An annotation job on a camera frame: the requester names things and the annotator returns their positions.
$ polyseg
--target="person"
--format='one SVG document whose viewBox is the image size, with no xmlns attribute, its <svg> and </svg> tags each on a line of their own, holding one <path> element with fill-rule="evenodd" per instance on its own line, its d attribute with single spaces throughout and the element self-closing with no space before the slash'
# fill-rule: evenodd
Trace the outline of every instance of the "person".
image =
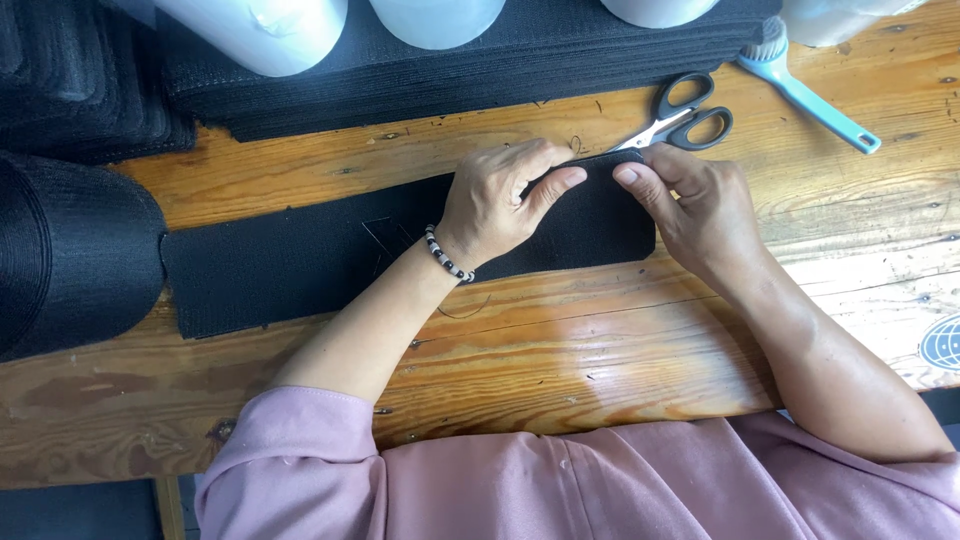
<svg viewBox="0 0 960 540">
<path fill-rule="evenodd" d="M 615 179 L 670 255 L 748 322 L 796 424 L 767 412 L 379 454 L 373 403 L 460 282 L 421 240 L 243 409 L 198 486 L 203 538 L 960 538 L 957 452 L 917 394 L 767 251 L 740 168 L 663 144 L 643 156 Z M 521 200 L 572 157 L 544 140 L 469 155 L 437 245 L 465 270 L 511 251 L 587 180 L 559 168 Z"/>
</svg>

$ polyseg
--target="beaded bracelet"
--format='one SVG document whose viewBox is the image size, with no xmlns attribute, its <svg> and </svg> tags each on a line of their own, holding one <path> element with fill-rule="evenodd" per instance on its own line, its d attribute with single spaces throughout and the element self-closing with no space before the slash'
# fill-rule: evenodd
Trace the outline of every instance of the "beaded bracelet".
<svg viewBox="0 0 960 540">
<path fill-rule="evenodd" d="M 440 249 L 440 245 L 437 244 L 437 238 L 433 235 L 434 227 L 433 225 L 426 226 L 426 247 L 430 248 L 430 253 L 437 258 L 437 261 L 440 262 L 446 268 L 446 271 L 450 274 L 453 274 L 462 282 L 472 282 L 473 281 L 473 272 L 464 272 L 457 267 L 456 264 L 450 260 L 449 257 L 444 254 L 444 250 Z"/>
</svg>

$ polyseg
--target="wooden plank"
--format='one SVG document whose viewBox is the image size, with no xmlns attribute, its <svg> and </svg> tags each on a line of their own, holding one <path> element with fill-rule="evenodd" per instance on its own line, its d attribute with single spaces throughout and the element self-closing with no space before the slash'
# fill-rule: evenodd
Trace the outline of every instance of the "wooden plank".
<svg viewBox="0 0 960 540">
<path fill-rule="evenodd" d="M 160 516 L 163 540 L 186 540 L 183 527 L 183 508 L 180 506 L 180 485 L 177 477 L 154 479 L 156 511 Z"/>
<path fill-rule="evenodd" d="M 960 385 L 917 344 L 960 310 L 960 12 L 935 0 L 836 49 L 794 47 L 802 80 L 883 138 L 864 157 L 735 66 L 708 104 L 735 116 L 703 156 L 747 170 L 761 233 L 828 313 L 914 388 Z M 645 120 L 651 89 L 239 144 L 119 165 L 172 229 L 451 170 L 478 145 L 547 136 L 583 155 Z M 184 341 L 169 291 L 126 334 L 0 365 L 0 487 L 201 471 L 242 404 L 329 315 Z M 458 433 L 557 433 L 778 405 L 730 308 L 658 245 L 642 262 L 458 288 L 374 418 L 383 447 Z"/>
</svg>

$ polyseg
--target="black fabric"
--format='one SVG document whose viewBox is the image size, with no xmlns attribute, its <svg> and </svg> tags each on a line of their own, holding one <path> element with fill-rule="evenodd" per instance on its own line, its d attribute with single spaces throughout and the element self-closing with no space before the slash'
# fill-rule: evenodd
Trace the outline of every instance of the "black fabric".
<svg viewBox="0 0 960 540">
<path fill-rule="evenodd" d="M 163 286 L 150 193 L 99 168 L 0 151 L 0 361 L 110 339 Z"/>
<path fill-rule="evenodd" d="M 477 39 L 445 51 L 403 43 L 368 0 L 350 0 L 333 50 L 307 71 L 263 77 L 169 16 L 157 18 L 164 79 L 176 106 L 238 140 L 340 129 L 593 92 L 712 71 L 777 14 L 780 0 L 722 0 L 680 27 L 650 30 L 599 0 L 507 0 Z"/>
<path fill-rule="evenodd" d="M 653 220 L 612 179 L 619 163 L 641 160 L 625 150 L 578 161 L 588 180 L 561 197 L 529 240 L 478 268 L 476 280 L 649 256 Z M 440 221 L 452 180 L 168 234 L 160 252 L 180 334 L 207 337 L 346 306 Z"/>
<path fill-rule="evenodd" d="M 0 148 L 96 164 L 194 146 L 193 121 L 164 95 L 153 30 L 88 0 L 0 14 Z"/>
</svg>

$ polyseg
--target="hand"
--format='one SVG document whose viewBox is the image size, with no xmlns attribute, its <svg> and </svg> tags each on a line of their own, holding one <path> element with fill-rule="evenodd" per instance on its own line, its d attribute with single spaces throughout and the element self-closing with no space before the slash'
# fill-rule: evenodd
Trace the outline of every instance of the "hand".
<svg viewBox="0 0 960 540">
<path fill-rule="evenodd" d="M 437 243 L 457 266 L 472 271 L 520 245 L 568 189 L 587 179 L 581 167 L 557 169 L 527 195 L 520 193 L 573 151 L 538 138 L 479 150 L 457 166 L 446 196 Z"/>
<path fill-rule="evenodd" d="M 767 279 L 774 260 L 760 240 L 739 165 L 699 160 L 663 143 L 643 157 L 647 165 L 621 163 L 613 177 L 650 212 L 677 262 L 721 294 Z"/>
</svg>

